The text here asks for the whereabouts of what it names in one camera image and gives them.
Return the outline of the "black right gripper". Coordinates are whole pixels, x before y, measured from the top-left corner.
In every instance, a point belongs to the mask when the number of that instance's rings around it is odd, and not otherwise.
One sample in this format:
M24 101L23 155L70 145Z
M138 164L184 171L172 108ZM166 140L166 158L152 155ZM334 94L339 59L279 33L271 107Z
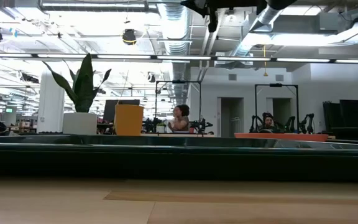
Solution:
M216 32L218 27L218 12L209 14L209 9L228 8L234 9L235 7L256 7L257 9L264 9L267 6L266 0L184 0L181 1L182 6L195 11L202 17L209 15L208 30L209 33Z

